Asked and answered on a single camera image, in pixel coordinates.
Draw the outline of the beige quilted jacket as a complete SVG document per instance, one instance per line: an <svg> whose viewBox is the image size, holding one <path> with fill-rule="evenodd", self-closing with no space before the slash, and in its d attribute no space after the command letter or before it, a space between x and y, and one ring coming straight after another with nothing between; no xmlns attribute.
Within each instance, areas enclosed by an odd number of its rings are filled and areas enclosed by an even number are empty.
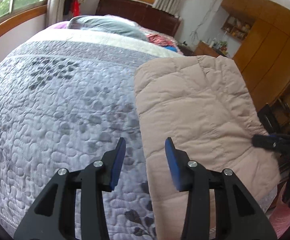
<svg viewBox="0 0 290 240"><path fill-rule="evenodd" d="M272 152L252 145L266 134L235 62L226 57L158 58L134 75L149 193L158 239L179 239L188 194L173 185L165 140L212 171L232 169L266 211L280 181Z"/></svg>

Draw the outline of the orange wooden wardrobe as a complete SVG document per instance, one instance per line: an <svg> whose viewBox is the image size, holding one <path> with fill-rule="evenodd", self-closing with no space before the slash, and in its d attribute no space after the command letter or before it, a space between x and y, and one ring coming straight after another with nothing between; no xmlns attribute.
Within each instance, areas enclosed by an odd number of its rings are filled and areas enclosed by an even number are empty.
<svg viewBox="0 0 290 240"><path fill-rule="evenodd" d="M242 44L233 56L257 111L268 106L290 132L290 10L271 0L223 0L223 29Z"/></svg>

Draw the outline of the grey leaf-pattern quilt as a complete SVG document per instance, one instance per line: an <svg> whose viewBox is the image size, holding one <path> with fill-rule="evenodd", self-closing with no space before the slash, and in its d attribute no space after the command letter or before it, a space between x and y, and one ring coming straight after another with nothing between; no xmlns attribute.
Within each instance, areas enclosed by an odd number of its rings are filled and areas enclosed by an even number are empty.
<svg viewBox="0 0 290 240"><path fill-rule="evenodd" d="M152 43L97 31L45 29L0 62L0 225L10 237L52 176L84 169L119 138L126 155L105 193L110 239L158 239L134 75Z"/></svg>

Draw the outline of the wooden side desk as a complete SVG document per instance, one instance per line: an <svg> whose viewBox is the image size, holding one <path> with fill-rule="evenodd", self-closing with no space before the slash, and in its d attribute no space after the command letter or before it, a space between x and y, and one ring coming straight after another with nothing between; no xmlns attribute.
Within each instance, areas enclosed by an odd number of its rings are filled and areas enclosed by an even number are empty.
<svg viewBox="0 0 290 240"><path fill-rule="evenodd" d="M219 52L213 48L210 48L208 44L200 41L197 48L195 49L194 56L208 55L212 57L224 56L222 52Z"/></svg>

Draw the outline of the blue item on bed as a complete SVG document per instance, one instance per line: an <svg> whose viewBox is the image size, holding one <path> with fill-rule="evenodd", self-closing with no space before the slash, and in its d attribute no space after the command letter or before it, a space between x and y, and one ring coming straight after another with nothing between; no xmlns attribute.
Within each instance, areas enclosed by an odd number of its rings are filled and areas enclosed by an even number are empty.
<svg viewBox="0 0 290 240"><path fill-rule="evenodd" d="M173 47L173 46L166 46L165 47L167 50L171 50L171 51L173 51L173 52L177 52L177 49L175 48L175 47Z"/></svg>

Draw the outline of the red floral blanket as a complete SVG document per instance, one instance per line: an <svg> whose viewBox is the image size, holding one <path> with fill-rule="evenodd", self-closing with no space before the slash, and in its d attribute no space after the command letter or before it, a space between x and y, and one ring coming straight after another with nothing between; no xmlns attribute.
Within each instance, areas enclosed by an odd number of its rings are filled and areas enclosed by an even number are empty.
<svg viewBox="0 0 290 240"><path fill-rule="evenodd" d="M177 47L174 38L170 36L152 33L147 35L148 41L160 47Z"/></svg>

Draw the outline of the dark wooden headboard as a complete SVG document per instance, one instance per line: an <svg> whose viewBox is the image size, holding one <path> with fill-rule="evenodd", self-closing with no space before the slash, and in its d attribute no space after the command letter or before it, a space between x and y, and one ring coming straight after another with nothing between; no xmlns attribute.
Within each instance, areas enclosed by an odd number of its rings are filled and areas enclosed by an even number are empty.
<svg viewBox="0 0 290 240"><path fill-rule="evenodd" d="M174 37L181 20L151 5L133 0L99 0L96 15L114 15Z"/></svg>

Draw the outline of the grey pillow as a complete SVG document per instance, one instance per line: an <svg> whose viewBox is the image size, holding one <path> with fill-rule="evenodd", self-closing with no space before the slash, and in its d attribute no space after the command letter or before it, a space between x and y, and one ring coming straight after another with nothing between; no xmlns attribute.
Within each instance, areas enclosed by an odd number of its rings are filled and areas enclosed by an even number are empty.
<svg viewBox="0 0 290 240"><path fill-rule="evenodd" d="M67 28L118 34L148 42L147 36L136 22L119 16L76 16L69 21Z"/></svg>

